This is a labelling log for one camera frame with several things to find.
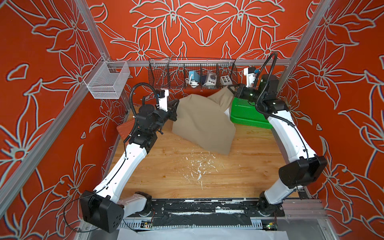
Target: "black wire basket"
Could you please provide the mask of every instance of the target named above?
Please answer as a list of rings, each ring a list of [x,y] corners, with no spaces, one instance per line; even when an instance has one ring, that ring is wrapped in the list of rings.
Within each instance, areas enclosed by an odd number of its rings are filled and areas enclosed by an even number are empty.
[[[168,89],[220,89],[221,76],[228,75],[233,84],[237,84],[235,59],[220,58],[151,58],[149,59],[148,82],[154,88]],[[200,77],[209,72],[216,74],[216,85],[192,87],[186,79],[189,71],[196,71]]]

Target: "wooden surface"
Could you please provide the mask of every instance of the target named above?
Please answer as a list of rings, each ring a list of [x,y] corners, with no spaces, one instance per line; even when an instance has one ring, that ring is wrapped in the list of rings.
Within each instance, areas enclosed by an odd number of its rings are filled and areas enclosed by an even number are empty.
[[[278,179],[284,159],[268,129],[235,124],[229,155],[208,152],[163,128],[149,154],[140,162],[121,198],[136,191],[153,198],[258,197]],[[122,139],[111,168],[124,153]]]

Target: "white robot arm segment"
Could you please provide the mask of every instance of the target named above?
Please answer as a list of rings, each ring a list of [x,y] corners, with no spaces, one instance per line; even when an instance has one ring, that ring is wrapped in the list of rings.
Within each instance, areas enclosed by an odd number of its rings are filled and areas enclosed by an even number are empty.
[[[145,148],[141,148],[135,143],[128,144],[126,152],[127,156],[124,153],[110,173],[94,188],[96,192],[100,191],[99,196],[111,196],[110,200],[114,203],[120,199],[125,184],[141,160],[147,155]]]
[[[289,111],[278,111],[277,113],[273,113],[273,115],[283,117],[289,120],[290,122],[293,122],[291,113]],[[289,126],[286,122],[274,117],[268,117],[268,122],[273,126],[276,133],[279,135],[279,138],[281,139],[284,148],[287,152],[289,162],[294,162],[300,157],[307,158],[305,148],[308,151],[308,157],[315,156],[316,153],[305,141],[304,137],[301,135],[300,131],[297,129],[296,126],[295,128],[293,128]]]

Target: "metal pole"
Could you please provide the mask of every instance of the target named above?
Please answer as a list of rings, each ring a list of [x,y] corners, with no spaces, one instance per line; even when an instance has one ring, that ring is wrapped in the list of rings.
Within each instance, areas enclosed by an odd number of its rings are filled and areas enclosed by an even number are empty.
[[[149,66],[149,61],[135,61],[135,60],[129,60],[129,61],[107,61],[108,68],[122,68],[124,63],[128,64],[128,67],[148,67]],[[175,63],[179,64],[187,64],[187,63],[206,63],[207,61],[198,61],[198,60],[179,60],[175,61]],[[212,60],[210,63],[227,63],[228,60]],[[236,65],[237,66],[261,66],[265,62],[265,59],[250,59],[250,60],[245,60],[245,59],[238,59],[236,60]],[[277,66],[288,66],[290,64],[291,60],[290,59],[277,59],[276,65]],[[156,60],[156,63],[168,63],[167,60]]]
[[[324,16],[325,12],[329,8],[329,5],[331,4],[332,0],[322,0],[320,4],[317,6],[312,18],[308,22],[308,26],[305,29],[303,35],[301,36],[300,41],[298,42],[295,50],[293,51],[292,57],[291,57],[291,63],[288,65],[288,67],[284,70],[283,74],[280,77],[280,82],[277,87],[277,90],[279,91],[283,85],[283,83],[287,80],[291,72],[296,66],[297,61],[299,60],[301,54],[303,53],[305,47],[307,46],[307,43],[311,39],[312,35],[314,34],[316,27],[319,25],[320,20]]]
[[[87,25],[89,33],[91,34],[93,41],[96,44],[97,49],[99,50],[100,55],[104,58],[105,61],[110,61],[111,56],[109,55],[107,46],[104,43],[103,38],[97,28],[91,11],[89,10],[88,4],[85,0],[74,0],[77,8],[82,15],[85,25]]]

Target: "white control box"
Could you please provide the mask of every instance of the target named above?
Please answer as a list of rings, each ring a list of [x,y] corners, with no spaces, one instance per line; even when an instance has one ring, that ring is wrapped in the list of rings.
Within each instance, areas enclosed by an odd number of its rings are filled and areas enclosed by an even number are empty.
[[[233,84],[231,78],[229,77],[229,75],[221,76],[220,77],[220,83],[223,86]]]
[[[217,80],[216,74],[209,73],[207,75],[207,81],[205,82],[204,86],[216,86],[216,80]]]

